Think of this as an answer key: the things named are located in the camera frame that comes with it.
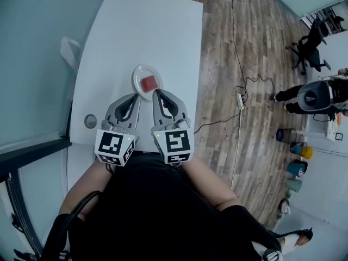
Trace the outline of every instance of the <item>black chair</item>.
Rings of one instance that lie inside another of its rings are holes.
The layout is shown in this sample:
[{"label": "black chair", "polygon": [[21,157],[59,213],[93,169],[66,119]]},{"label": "black chair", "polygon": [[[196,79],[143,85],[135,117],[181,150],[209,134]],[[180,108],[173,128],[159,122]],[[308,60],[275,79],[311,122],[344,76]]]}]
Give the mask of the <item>black chair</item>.
[{"label": "black chair", "polygon": [[300,63],[302,63],[303,72],[302,75],[306,74],[306,62],[309,63],[310,67],[315,68],[318,72],[321,72],[321,67],[327,67],[331,70],[330,65],[324,60],[324,63],[320,63],[320,54],[317,47],[323,42],[327,45],[324,40],[324,36],[328,35],[328,30],[322,21],[318,18],[313,22],[312,27],[307,36],[302,37],[299,43],[293,42],[293,46],[297,47],[297,51],[292,47],[287,46],[286,49],[291,49],[298,57],[296,65],[292,69],[296,69]]}]

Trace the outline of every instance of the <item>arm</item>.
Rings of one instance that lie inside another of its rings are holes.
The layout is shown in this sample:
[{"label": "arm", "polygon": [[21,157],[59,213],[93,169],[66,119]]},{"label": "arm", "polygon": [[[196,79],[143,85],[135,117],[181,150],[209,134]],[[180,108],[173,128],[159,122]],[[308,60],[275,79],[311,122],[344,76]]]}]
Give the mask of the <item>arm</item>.
[{"label": "arm", "polygon": [[[75,205],[88,193],[92,191],[104,191],[112,174],[105,168],[105,163],[96,160],[76,182],[72,189],[67,193],[61,207],[59,214],[68,214],[72,211]],[[82,209],[78,215],[83,221],[90,210],[95,206],[98,197],[94,197]]]},{"label": "arm", "polygon": [[236,194],[196,155],[191,161],[183,162],[182,168],[198,192],[218,210],[241,205]]}]

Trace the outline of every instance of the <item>white plate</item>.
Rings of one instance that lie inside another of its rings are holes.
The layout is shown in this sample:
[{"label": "white plate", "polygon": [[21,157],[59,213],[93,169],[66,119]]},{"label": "white plate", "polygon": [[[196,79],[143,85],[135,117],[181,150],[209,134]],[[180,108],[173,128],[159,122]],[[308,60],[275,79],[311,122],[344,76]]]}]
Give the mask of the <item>white plate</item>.
[{"label": "white plate", "polygon": [[139,93],[139,95],[148,101],[152,101],[152,93],[154,90],[151,90],[149,92],[144,92],[141,87],[141,80],[149,76],[154,76],[156,79],[158,88],[163,89],[163,82],[162,82],[161,76],[159,75],[158,71],[156,71],[153,67],[149,65],[141,64],[137,66],[134,69],[133,75],[132,75],[134,87]]}]

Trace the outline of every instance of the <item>black cable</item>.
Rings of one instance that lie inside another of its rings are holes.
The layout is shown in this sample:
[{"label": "black cable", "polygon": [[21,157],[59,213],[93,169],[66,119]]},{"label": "black cable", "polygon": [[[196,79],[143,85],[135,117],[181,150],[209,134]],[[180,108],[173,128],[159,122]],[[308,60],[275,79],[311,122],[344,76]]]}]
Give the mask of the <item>black cable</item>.
[{"label": "black cable", "polygon": [[72,220],[81,212],[81,210],[87,205],[91,199],[93,199],[95,196],[101,194],[100,191],[92,191],[91,193],[87,194],[84,198],[82,198],[76,206],[72,209],[72,211],[69,213],[69,215],[64,220],[60,230],[58,231],[57,235],[54,237],[55,241],[52,244],[52,249],[47,252],[47,256],[42,255],[40,260],[42,261],[49,261],[49,260],[58,260],[59,259],[59,247],[61,246],[61,241],[64,235],[66,235],[67,229],[72,222]]},{"label": "black cable", "polygon": [[194,132],[194,134],[196,134],[197,132],[199,132],[199,131],[201,130],[201,128],[204,127],[204,126],[211,126],[211,125],[215,125],[215,124],[217,124],[217,123],[225,123],[225,122],[228,122],[230,119],[239,116],[240,113],[241,113],[241,110],[238,112],[238,114],[236,114],[236,115],[234,115],[234,116],[232,116],[232,117],[230,117],[230,118],[228,118],[228,119],[226,119],[226,120],[220,120],[220,121],[216,121],[216,122],[213,122],[213,123],[202,124],[202,125],[198,128],[198,130],[196,130],[196,131]]},{"label": "black cable", "polygon": [[[274,96],[274,94],[275,94],[275,86],[274,86],[274,83],[273,83],[272,78],[268,77],[268,78],[266,78],[266,79],[264,80],[260,74],[257,75],[257,79],[256,79],[256,80],[253,80],[253,79],[250,78],[250,77],[246,77],[246,79],[245,79],[245,77],[244,77],[243,69],[242,69],[242,67],[241,67],[241,63],[240,63],[239,56],[238,56],[238,53],[237,53],[237,46],[236,46],[236,44],[235,44],[233,2],[234,2],[234,0],[232,0],[232,5],[231,5],[231,7],[232,7],[232,35],[233,35],[233,40],[232,40],[232,42],[233,42],[233,45],[234,45],[235,55],[237,56],[237,61],[238,61],[238,64],[239,64],[239,68],[240,68],[240,72],[241,72],[241,75],[242,75],[242,79],[243,79],[243,82],[244,82],[244,85],[245,85],[244,87],[242,87],[242,86],[237,86],[237,87],[239,87],[239,88],[241,88],[241,89],[244,90],[244,94],[242,95],[242,102],[243,102],[243,105],[247,102],[247,100],[248,100],[248,98],[249,98],[249,94],[248,94],[248,92],[247,92],[247,90],[246,90],[246,85],[247,85],[247,80],[248,80],[248,79],[250,79],[250,80],[253,81],[254,83],[258,80],[258,78],[260,78],[263,82],[266,82],[267,80],[270,80],[271,83],[272,83],[272,86],[273,86],[273,91],[272,91],[272,95],[271,95],[271,99],[272,99],[273,96]],[[226,119],[226,120],[219,120],[219,121],[216,121],[216,122],[213,122],[213,123],[202,124],[202,125],[199,127],[199,129],[196,130],[196,131],[194,132],[194,134],[196,134],[197,132],[199,132],[199,131],[201,130],[201,128],[204,127],[204,126],[211,126],[211,125],[215,125],[215,124],[217,124],[217,123],[225,123],[225,122],[229,121],[230,119],[239,116],[240,114],[241,114],[241,110],[238,112],[237,115],[231,116],[230,118],[228,118],[228,119]]]},{"label": "black cable", "polygon": [[313,120],[314,121],[317,121],[317,122],[330,122],[331,120],[324,120],[324,121],[321,121],[321,120],[317,120],[316,118],[314,118],[316,116],[316,114],[313,115]]}]

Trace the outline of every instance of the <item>white table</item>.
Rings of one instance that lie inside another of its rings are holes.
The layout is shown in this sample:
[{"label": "white table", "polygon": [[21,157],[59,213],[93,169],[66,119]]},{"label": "white table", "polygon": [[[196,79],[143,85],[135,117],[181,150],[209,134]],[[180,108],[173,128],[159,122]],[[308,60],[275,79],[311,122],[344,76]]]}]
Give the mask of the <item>white table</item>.
[{"label": "white table", "polygon": [[296,130],[297,134],[301,134],[307,137],[315,137],[315,138],[326,138],[331,141],[336,140],[336,132],[337,132],[337,120],[335,121],[327,121],[325,122],[326,128],[325,131],[311,131],[311,130]]},{"label": "white table", "polygon": [[[132,72],[153,66],[195,123],[203,4],[191,0],[104,0],[89,33],[74,90],[71,141],[93,145],[111,103],[134,92]],[[97,127],[84,125],[87,114]],[[142,101],[136,150],[157,152],[152,102]]]}]

